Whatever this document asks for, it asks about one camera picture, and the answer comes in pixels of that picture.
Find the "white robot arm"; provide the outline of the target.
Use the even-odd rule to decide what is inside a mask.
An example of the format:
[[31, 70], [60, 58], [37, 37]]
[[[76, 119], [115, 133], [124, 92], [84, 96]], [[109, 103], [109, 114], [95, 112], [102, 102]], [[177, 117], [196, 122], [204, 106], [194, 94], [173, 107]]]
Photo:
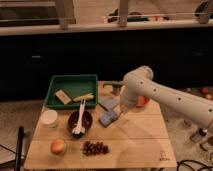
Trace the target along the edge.
[[128, 72], [123, 84], [120, 95], [122, 112], [127, 113], [136, 106], [139, 96], [145, 96], [168, 106], [213, 134], [213, 101], [155, 83], [153, 71], [148, 66]]

